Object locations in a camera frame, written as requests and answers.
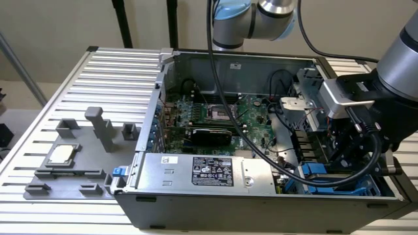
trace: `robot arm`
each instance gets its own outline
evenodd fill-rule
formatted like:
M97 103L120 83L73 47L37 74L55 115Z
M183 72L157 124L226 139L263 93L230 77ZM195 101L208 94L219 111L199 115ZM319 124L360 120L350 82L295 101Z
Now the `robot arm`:
M218 0L214 15L215 50L240 51L244 39L284 38L295 24L292 0Z

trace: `power supply label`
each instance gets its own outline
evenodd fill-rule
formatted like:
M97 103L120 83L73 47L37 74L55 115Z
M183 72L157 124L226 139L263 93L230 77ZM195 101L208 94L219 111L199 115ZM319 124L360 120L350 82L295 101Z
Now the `power supply label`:
M231 158L194 158L191 183L202 186L234 186Z

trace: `blue latch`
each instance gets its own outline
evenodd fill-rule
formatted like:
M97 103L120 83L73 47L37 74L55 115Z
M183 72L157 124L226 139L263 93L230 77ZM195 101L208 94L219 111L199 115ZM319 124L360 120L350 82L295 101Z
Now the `blue latch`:
M125 173L125 168L116 167L112 172L113 177L123 177Z

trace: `metal work table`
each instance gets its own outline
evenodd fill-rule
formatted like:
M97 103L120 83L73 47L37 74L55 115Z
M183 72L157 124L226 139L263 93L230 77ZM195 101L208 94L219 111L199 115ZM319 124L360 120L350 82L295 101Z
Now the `metal work table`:
M141 124L147 111L147 86L159 71L159 50L100 48L85 52L41 113L0 165L0 233L20 234L183 234L182 231L140 231L129 223L115 200L25 200L25 184L57 138L61 118L80 125L88 106L100 106L113 126ZM370 72L354 60L328 59L338 75ZM403 170L418 186L418 133L395 153ZM415 235L418 212L399 220L378 220L355 235ZM224 234L196 232L196 234Z

